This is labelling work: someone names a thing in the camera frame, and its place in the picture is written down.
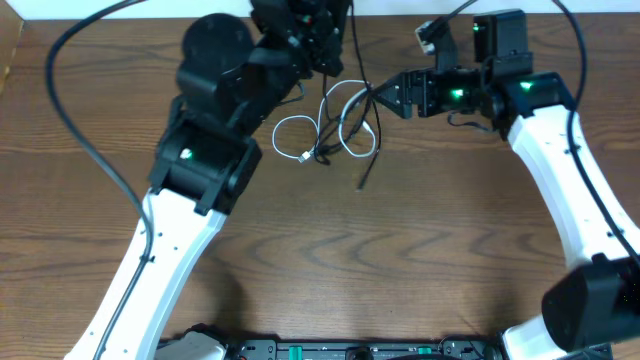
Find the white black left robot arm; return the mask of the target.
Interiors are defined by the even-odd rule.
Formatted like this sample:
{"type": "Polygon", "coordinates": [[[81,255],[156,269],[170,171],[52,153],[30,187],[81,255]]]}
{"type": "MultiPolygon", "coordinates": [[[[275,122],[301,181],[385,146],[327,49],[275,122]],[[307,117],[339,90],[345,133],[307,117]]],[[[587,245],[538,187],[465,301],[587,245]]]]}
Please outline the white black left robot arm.
{"type": "Polygon", "coordinates": [[[251,18],[196,20],[140,220],[73,359],[150,359],[195,263],[262,156],[254,132],[315,73],[342,71],[346,1],[254,0],[251,18]]]}

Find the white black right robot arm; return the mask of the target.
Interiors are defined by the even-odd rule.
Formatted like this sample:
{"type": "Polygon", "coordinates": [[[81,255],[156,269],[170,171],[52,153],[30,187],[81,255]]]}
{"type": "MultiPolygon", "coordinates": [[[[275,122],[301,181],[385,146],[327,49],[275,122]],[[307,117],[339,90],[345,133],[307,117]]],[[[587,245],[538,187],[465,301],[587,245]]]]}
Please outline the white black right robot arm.
{"type": "Polygon", "coordinates": [[[545,293],[540,315],[502,333],[503,358],[560,359],[638,337],[639,228],[591,154],[558,74],[405,71],[373,96],[405,119],[480,112],[534,178],[568,273],[545,293]]]}

